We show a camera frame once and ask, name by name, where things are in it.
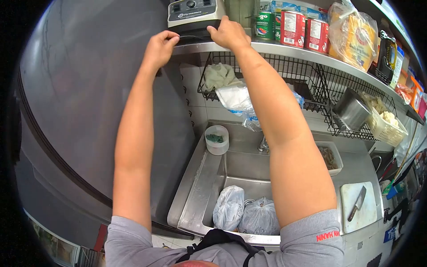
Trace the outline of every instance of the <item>knife handle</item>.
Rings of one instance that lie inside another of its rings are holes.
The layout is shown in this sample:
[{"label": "knife handle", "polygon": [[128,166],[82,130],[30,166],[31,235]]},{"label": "knife handle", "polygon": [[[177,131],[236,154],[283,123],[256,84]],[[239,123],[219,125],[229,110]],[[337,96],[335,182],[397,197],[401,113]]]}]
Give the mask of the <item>knife handle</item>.
[{"label": "knife handle", "polygon": [[357,210],[357,207],[356,207],[356,206],[354,206],[354,207],[353,207],[353,210],[351,211],[350,216],[348,217],[348,221],[349,221],[349,222],[351,222],[351,220],[353,219],[354,214],[356,213],[356,210]]}]

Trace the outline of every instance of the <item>plastic bag in sink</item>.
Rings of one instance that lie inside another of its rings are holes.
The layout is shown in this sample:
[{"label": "plastic bag in sink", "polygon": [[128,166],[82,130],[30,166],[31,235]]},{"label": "plastic bag in sink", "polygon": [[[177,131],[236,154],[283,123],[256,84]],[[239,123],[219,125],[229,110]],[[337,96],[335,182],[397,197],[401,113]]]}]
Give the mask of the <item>plastic bag in sink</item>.
[{"label": "plastic bag in sink", "polygon": [[215,227],[226,231],[234,231],[243,216],[245,191],[235,185],[221,191],[213,209],[212,219]]},{"label": "plastic bag in sink", "polygon": [[243,218],[237,229],[239,233],[279,235],[280,226],[274,202],[262,197],[246,205]]}]

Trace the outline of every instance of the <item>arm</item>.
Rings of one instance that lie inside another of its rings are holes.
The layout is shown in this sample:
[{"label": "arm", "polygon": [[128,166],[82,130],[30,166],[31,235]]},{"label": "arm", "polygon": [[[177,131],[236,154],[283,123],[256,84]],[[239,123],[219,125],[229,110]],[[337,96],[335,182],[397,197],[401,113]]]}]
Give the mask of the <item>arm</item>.
[{"label": "arm", "polygon": [[151,37],[123,111],[114,153],[113,215],[131,219],[150,232],[152,87],[156,72],[169,61],[178,41],[179,35],[170,31]]},{"label": "arm", "polygon": [[212,39],[239,62],[270,149],[270,180],[281,227],[336,208],[335,188],[302,111],[285,81],[250,45],[240,24],[222,18]]}]

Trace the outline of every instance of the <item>hand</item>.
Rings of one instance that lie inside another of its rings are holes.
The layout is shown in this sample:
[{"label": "hand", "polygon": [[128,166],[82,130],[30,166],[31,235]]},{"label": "hand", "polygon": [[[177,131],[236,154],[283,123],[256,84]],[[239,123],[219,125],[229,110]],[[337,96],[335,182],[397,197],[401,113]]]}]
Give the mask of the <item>hand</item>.
[{"label": "hand", "polygon": [[163,67],[172,55],[173,47],[179,41],[179,34],[171,31],[162,31],[150,38],[145,49],[142,64],[154,72]]},{"label": "hand", "polygon": [[230,21],[228,16],[222,17],[218,30],[212,26],[208,26],[207,30],[215,43],[231,51],[251,46],[251,38],[246,35],[242,25]]}]

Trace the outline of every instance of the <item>stainless steel container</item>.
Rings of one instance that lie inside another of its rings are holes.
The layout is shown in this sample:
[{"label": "stainless steel container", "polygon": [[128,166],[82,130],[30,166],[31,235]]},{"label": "stainless steel container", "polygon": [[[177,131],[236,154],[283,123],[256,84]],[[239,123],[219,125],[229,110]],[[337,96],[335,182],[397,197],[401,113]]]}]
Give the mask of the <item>stainless steel container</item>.
[{"label": "stainless steel container", "polygon": [[347,128],[353,131],[360,131],[371,116],[371,110],[360,95],[351,88],[345,90],[333,111]]}]

